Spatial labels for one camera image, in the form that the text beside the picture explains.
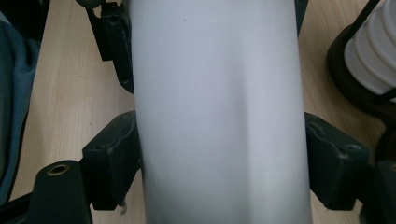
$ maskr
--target light wood surface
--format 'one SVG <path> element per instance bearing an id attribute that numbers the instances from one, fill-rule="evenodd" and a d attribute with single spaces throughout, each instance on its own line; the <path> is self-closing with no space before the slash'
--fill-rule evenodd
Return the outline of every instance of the light wood surface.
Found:
<path id="1" fill-rule="evenodd" d="M 363 8 L 363 0 L 310 0 L 300 55 L 305 111 L 318 115 L 370 148 L 382 123 L 355 108 L 335 88 L 325 56 L 336 36 Z M 73 0 L 52 0 L 38 61 L 21 164 L 11 199 L 33 189 L 36 173 L 62 160 L 80 160 L 82 148 L 117 115 L 134 109 L 134 97 L 118 83 L 112 62 L 101 62 L 85 10 Z M 358 224 L 361 204 L 329 211 L 314 194 L 315 224 Z M 128 211 L 92 211 L 94 223 L 145 223 L 140 172 L 127 195 Z"/>

